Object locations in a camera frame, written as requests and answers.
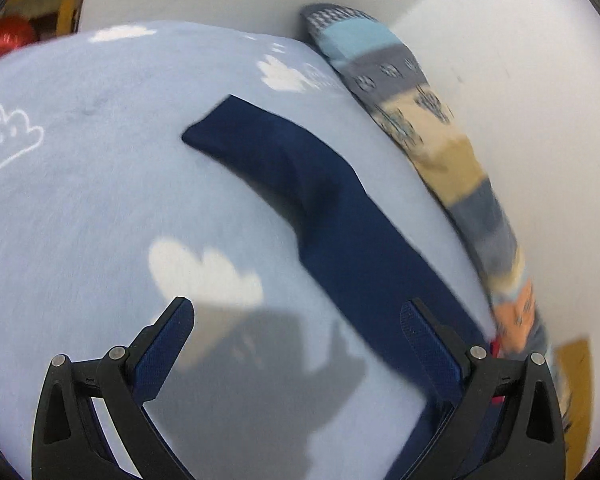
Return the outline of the red object beside bed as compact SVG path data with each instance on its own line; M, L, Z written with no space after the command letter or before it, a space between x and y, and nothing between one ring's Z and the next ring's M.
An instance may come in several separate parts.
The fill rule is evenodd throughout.
M38 34L25 18L17 15L0 18L0 57L37 41Z

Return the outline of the navy work jacket red collar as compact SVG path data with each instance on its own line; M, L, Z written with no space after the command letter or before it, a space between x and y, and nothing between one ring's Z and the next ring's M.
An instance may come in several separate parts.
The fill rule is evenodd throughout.
M282 196L298 214L302 266L386 364L425 395L424 411L387 474L400 479L463 393L460 370L424 326L405 334L419 299L465 348L483 346L476 321L381 212L353 168L308 130L230 96L183 141Z

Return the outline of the light blue cloud bedsheet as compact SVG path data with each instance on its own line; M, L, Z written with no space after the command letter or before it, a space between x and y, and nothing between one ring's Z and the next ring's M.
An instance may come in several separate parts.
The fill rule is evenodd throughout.
M196 325L148 412L199 479L380 479L422 394L298 256L298 212L182 141L226 96L305 128L444 279L490 309L402 152L305 44L184 22L122 25L0 59L0 450L31 474L50 360L128 344L176 296Z

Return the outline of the colourful striped rolled quilt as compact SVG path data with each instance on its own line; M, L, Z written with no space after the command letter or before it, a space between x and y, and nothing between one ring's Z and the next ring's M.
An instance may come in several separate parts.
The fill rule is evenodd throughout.
M314 3L311 40L376 124L406 154L453 222L488 297L501 356L547 360L565 424L571 388L536 306L524 251L468 136L389 27L361 10Z

